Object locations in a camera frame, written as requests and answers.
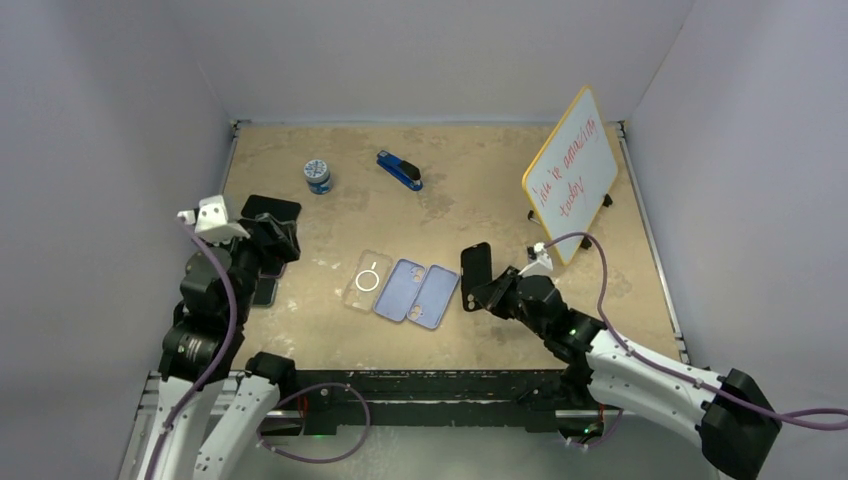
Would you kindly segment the black phone case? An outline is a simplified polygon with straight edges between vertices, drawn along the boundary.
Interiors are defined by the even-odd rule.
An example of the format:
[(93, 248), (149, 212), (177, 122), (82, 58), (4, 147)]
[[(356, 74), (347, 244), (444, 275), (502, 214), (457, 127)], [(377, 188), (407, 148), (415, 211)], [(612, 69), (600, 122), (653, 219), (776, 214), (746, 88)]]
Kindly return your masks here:
[(478, 286), (492, 280), (491, 246), (488, 242), (480, 242), (465, 248), (460, 253), (460, 291), (463, 310), (474, 312), (480, 309), (472, 294)]

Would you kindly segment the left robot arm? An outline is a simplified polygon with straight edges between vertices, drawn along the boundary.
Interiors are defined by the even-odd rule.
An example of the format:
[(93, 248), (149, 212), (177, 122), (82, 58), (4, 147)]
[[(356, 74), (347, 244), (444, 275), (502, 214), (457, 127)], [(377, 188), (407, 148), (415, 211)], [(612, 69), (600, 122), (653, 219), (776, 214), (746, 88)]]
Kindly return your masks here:
[(269, 214), (231, 220), (222, 207), (181, 211), (177, 220), (198, 252), (186, 264), (182, 299), (162, 342), (156, 425), (138, 476), (227, 479), (263, 416), (297, 399), (294, 361), (258, 353), (220, 420), (209, 424), (244, 340), (263, 264), (300, 257), (297, 224)]

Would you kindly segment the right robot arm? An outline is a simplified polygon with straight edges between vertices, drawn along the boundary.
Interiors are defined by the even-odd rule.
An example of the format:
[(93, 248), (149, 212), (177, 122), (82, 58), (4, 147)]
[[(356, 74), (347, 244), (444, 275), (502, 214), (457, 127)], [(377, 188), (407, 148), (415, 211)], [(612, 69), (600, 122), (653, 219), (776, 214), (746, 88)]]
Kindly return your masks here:
[(747, 373), (692, 367), (616, 337), (568, 306), (547, 276), (523, 277), (510, 267), (471, 295), (492, 315), (526, 326), (566, 363), (561, 392), (569, 404), (594, 400), (633, 412), (690, 441), (733, 479), (760, 474), (782, 424)]

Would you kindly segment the lilac phone case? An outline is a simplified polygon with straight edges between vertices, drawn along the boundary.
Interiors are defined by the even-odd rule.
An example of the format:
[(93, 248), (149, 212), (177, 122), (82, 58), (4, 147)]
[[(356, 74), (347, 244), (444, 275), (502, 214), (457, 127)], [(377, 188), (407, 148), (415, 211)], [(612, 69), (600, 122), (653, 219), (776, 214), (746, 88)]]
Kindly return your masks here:
[(426, 273), (423, 265), (408, 259), (399, 259), (378, 295), (373, 311), (384, 319), (402, 322), (412, 306)]
[(429, 267), (407, 311), (406, 319), (428, 330), (435, 330), (442, 321), (459, 279), (458, 273), (442, 266)]

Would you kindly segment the clear magsafe phone case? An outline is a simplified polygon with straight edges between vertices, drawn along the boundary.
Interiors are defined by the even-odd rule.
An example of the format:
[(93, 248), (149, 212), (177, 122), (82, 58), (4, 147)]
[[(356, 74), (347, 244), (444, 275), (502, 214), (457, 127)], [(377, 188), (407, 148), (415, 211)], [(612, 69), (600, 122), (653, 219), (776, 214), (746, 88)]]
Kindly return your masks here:
[(342, 303), (360, 312), (370, 312), (388, 279), (392, 265), (391, 257), (364, 250), (343, 291)]

